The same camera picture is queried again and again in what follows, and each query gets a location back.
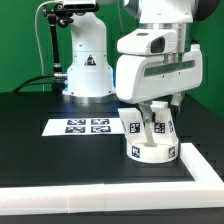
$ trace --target green backdrop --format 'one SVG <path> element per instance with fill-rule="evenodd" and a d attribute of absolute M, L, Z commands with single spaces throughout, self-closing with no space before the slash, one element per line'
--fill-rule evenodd
<path fill-rule="evenodd" d="M 43 0 L 3 1 L 0 36 L 0 92 L 9 92 L 23 81 L 41 75 L 40 59 L 34 30 L 35 12 Z M 196 100 L 224 118 L 224 2 L 205 21 L 193 24 L 193 39 L 201 45 L 204 60 L 202 85 L 191 90 Z M 115 69 L 119 54 L 117 40 L 136 27 L 138 21 L 121 8 L 123 28 L 119 22 L 118 5 L 102 6 L 97 16 L 107 26 L 108 62 Z M 38 17 L 38 30 L 43 49 L 45 73 L 52 73 L 52 48 L 47 20 Z M 71 64 L 70 30 L 58 29 L 60 57 L 64 71 Z M 42 90 L 41 87 L 24 91 Z"/>

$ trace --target cable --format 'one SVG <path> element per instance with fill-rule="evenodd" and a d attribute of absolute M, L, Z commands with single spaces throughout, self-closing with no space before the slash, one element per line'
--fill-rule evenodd
<path fill-rule="evenodd" d="M 47 4 L 51 3 L 57 3 L 57 2 L 62 2 L 61 0 L 55 0 L 55 1 L 47 1 L 39 5 L 37 8 L 36 14 L 35 14 L 35 34 L 36 34 L 36 39 L 37 39 L 37 46 L 38 46 L 38 51 L 39 51 L 39 56 L 40 56 L 40 63 L 41 63 L 41 73 L 44 75 L 44 60 L 43 60 L 43 52 L 41 49 L 41 43 L 40 43 L 40 37 L 38 33 L 38 14 L 40 12 L 40 9 Z"/>
<path fill-rule="evenodd" d="M 122 34 L 124 34 L 124 23 L 123 23 L 123 19 L 121 16 L 120 1 L 117 2 L 117 6 L 118 6 L 118 16 L 119 16 L 119 21 L 120 21 L 120 26 L 121 26 L 121 32 L 122 32 Z"/>
<path fill-rule="evenodd" d="M 19 90 L 20 90 L 21 88 L 23 88 L 23 87 L 26 86 L 26 85 L 29 85 L 31 82 L 38 81 L 38 80 L 41 80 L 41 79 L 47 79 L 47 78 L 54 78 L 54 75 L 37 76 L 37 77 L 35 77 L 35 78 L 29 79 L 29 80 L 23 82 L 23 83 L 22 83 L 21 85 L 19 85 L 18 87 L 16 87 L 12 92 L 13 92 L 13 93 L 18 93 Z"/>
<path fill-rule="evenodd" d="M 30 84 L 24 84 L 21 85 L 19 87 L 17 87 L 16 89 L 13 90 L 13 93 L 18 93 L 23 87 L 27 87 L 27 86 L 38 86 L 38 85 L 51 85 L 52 82 L 41 82 L 41 83 L 30 83 Z"/>
<path fill-rule="evenodd" d="M 195 6 L 192 12 L 193 18 L 195 18 L 197 12 L 198 12 L 198 8 L 199 8 L 199 0 L 195 0 Z"/>

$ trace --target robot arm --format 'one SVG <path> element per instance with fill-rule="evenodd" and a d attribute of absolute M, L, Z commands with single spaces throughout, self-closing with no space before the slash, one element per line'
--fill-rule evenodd
<path fill-rule="evenodd" d="M 210 2 L 213 1 L 124 1 L 128 12 L 140 19 L 140 27 L 118 41 L 118 51 L 124 54 L 116 72 L 120 100 L 139 103 L 201 84 L 202 55 L 199 45 L 191 45 L 190 23 L 194 16 L 200 19 L 196 12 Z"/>
<path fill-rule="evenodd" d="M 208 0 L 124 1 L 129 13 L 140 19 L 139 29 L 117 45 L 123 53 L 117 63 L 117 96 L 139 103 L 143 113 L 142 118 L 135 108 L 119 109 L 127 154 L 134 160 L 163 163 L 178 155 L 179 140 L 168 104 L 152 100 L 201 84 L 202 54 L 198 44 L 191 44 L 189 24 L 202 2 L 209 4 Z"/>
<path fill-rule="evenodd" d="M 106 26 L 94 15 L 99 4 L 112 2 L 115 0 L 63 0 L 54 10 L 45 10 L 48 20 L 53 14 L 60 27 L 71 27 L 72 64 L 67 69 L 66 88 L 62 92 L 65 100 L 98 103 L 114 96 L 112 68 L 107 63 Z"/>

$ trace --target white foam border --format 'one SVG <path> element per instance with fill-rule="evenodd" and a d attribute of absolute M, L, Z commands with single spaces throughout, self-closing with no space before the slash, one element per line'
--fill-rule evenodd
<path fill-rule="evenodd" d="M 0 189 L 0 215 L 224 207 L 224 183 L 191 143 L 180 158 L 195 181 Z"/>

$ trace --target black table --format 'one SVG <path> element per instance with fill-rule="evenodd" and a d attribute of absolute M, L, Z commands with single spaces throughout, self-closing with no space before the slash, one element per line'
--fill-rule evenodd
<path fill-rule="evenodd" d="M 0 94 L 0 187 L 185 181 L 180 159 L 144 164 L 126 156 L 123 135 L 41 134 L 48 119 L 118 117 L 119 101 L 81 105 L 51 93 Z M 174 118 L 183 142 L 192 142 L 224 179 L 224 121 L 185 97 Z M 223 208 L 2 216 L 0 223 L 223 223 Z"/>

